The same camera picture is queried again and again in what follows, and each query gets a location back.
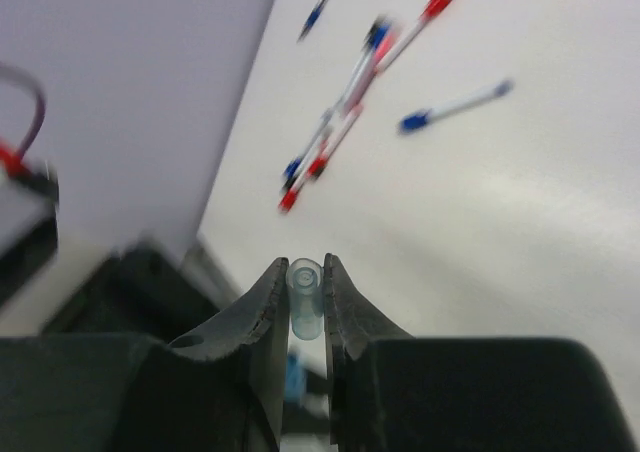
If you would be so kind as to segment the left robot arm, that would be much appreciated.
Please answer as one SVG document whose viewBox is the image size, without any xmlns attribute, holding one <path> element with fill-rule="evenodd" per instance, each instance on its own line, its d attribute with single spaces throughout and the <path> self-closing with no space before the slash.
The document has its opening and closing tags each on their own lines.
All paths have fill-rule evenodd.
<svg viewBox="0 0 640 452">
<path fill-rule="evenodd" d="M 150 238 L 108 250 L 63 237 L 2 305 L 1 335 L 138 332 L 170 342 L 240 294 L 200 243 L 178 259 Z"/>
</svg>

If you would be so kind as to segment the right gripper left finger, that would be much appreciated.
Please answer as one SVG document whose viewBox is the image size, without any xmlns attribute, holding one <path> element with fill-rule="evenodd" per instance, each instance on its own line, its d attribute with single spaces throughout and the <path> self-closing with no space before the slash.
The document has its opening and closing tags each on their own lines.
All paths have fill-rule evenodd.
<svg viewBox="0 0 640 452">
<path fill-rule="evenodd" d="M 5 451 L 275 451 L 289 328 L 276 259 L 231 306 L 164 343 L 138 333 L 1 342 Z"/>
</svg>

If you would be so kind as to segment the light blue pen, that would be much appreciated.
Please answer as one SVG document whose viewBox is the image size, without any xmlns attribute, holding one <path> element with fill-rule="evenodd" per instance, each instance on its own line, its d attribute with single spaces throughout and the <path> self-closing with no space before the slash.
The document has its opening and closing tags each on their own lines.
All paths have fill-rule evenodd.
<svg viewBox="0 0 640 452">
<path fill-rule="evenodd" d="M 284 400 L 289 403 L 300 403 L 307 391 L 307 372 L 300 357 L 288 353 L 285 371 Z"/>
</svg>

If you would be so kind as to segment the red cap marker top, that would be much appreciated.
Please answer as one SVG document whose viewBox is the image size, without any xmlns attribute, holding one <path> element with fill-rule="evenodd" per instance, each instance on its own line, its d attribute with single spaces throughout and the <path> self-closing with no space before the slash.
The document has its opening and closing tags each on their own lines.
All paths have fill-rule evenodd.
<svg viewBox="0 0 640 452">
<path fill-rule="evenodd" d="M 376 65 L 375 72 L 383 73 L 405 51 L 419 33 L 438 17 L 453 0 L 429 0 L 414 24 L 405 32 Z"/>
</svg>

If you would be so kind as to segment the light blue pen cap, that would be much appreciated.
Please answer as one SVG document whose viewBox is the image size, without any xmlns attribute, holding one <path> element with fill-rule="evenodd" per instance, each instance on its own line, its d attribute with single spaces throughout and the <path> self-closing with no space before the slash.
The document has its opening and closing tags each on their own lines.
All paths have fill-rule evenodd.
<svg viewBox="0 0 640 452">
<path fill-rule="evenodd" d="M 303 341 L 315 340 L 323 332 L 323 269 L 308 258 L 296 259 L 286 273 L 291 327 Z"/>
</svg>

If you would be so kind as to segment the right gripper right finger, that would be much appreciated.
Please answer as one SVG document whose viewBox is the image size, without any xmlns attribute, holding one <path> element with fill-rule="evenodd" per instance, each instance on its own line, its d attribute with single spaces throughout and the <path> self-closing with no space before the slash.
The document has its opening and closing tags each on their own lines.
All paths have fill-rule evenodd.
<svg viewBox="0 0 640 452">
<path fill-rule="evenodd" d="M 629 451 L 608 377 L 577 341 L 415 337 L 324 259 L 331 440 L 342 451 Z"/>
</svg>

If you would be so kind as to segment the blue gel pen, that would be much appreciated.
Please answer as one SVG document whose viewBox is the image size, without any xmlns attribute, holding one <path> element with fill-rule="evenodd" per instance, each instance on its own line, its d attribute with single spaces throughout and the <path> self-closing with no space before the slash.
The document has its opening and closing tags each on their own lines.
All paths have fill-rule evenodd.
<svg viewBox="0 0 640 452">
<path fill-rule="evenodd" d="M 314 5 L 313 9 L 311 10 L 307 19 L 304 22 L 302 30 L 297 39 L 298 42 L 301 42 L 302 40 L 304 40 L 306 36 L 309 34 L 311 29 L 314 27 L 315 23 L 317 22 L 318 18 L 322 14 L 322 11 L 324 10 L 328 1 L 329 0 L 318 0 L 317 3 Z"/>
</svg>

